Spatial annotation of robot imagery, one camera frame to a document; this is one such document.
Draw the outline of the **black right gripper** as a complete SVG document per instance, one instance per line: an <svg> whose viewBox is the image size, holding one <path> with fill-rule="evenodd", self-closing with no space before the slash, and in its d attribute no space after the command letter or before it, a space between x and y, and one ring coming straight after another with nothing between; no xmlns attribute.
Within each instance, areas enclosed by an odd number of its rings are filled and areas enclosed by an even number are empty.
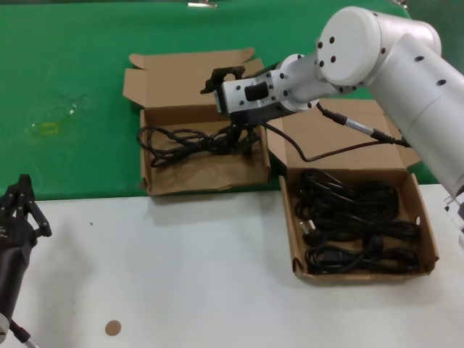
<svg viewBox="0 0 464 348"><path fill-rule="evenodd" d="M287 76L275 63L245 76L244 66L221 67L212 71L200 94L215 95L217 110L234 124L258 124L291 114ZM253 125L229 125L223 140L223 154L252 156L260 140Z"/></svg>

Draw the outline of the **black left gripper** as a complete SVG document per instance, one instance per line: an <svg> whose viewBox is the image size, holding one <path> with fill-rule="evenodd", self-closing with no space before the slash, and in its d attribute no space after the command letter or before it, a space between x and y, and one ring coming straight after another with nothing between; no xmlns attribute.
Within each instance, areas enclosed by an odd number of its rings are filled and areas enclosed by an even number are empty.
<svg viewBox="0 0 464 348"><path fill-rule="evenodd" d="M34 230L28 215L38 224ZM7 204L1 204L1 314L15 311L30 253L38 237L50 237L49 221L36 204L32 180L21 174L7 189Z"/></svg>

